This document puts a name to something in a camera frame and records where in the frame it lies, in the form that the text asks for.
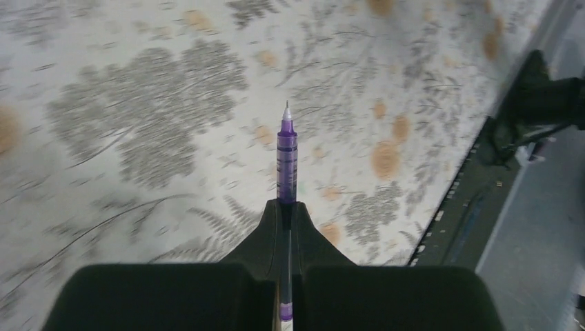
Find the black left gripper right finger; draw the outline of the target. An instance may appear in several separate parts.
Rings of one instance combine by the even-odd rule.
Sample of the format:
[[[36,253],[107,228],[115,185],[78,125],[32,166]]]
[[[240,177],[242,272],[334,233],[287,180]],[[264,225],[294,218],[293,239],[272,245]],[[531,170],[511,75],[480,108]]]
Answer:
[[[473,271],[453,266],[359,266],[291,209],[295,330],[503,330]]]

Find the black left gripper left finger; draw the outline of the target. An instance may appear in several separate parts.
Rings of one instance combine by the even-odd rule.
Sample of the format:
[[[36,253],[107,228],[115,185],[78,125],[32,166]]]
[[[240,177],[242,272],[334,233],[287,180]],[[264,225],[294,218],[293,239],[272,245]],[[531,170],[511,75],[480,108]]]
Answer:
[[[279,204],[216,263],[107,263],[77,270],[44,330],[278,330]]]

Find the black pen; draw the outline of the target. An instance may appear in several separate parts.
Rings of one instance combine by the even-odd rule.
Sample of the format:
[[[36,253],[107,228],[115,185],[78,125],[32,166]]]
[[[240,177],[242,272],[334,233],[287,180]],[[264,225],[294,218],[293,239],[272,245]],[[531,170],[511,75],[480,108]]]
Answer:
[[[293,319],[291,208],[297,200],[297,133],[289,103],[286,103],[277,133],[277,200],[281,206],[284,253],[279,287],[280,311],[283,322]]]

